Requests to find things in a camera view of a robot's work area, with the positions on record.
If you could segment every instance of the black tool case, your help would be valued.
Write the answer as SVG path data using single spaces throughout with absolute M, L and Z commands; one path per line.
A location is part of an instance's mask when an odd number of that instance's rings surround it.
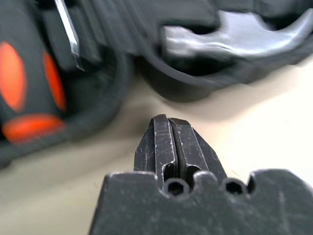
M 311 36 L 288 53 L 232 64 L 199 63 L 189 72 L 175 70 L 160 55 L 160 30 L 164 25 L 208 33 L 219 28 L 218 10 L 224 10 L 256 12 L 280 29 L 313 7 L 310 0 L 65 0 L 80 40 L 85 69 L 81 71 L 70 53 L 54 1 L 24 1 L 36 8 L 37 26 L 58 66 L 67 96 L 67 127 L 19 145 L 2 137 L 1 166 L 53 144 L 83 137 L 107 124 L 125 98 L 135 64 L 161 96 L 188 102 L 233 84 L 255 81 L 284 65 L 294 65 L 313 50 Z

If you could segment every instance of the black and orange handle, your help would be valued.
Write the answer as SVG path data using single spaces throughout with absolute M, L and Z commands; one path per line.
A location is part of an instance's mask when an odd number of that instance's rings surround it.
M 36 13 L 33 1 L 1 0 L 0 120 L 12 143 L 64 127 L 64 90 Z

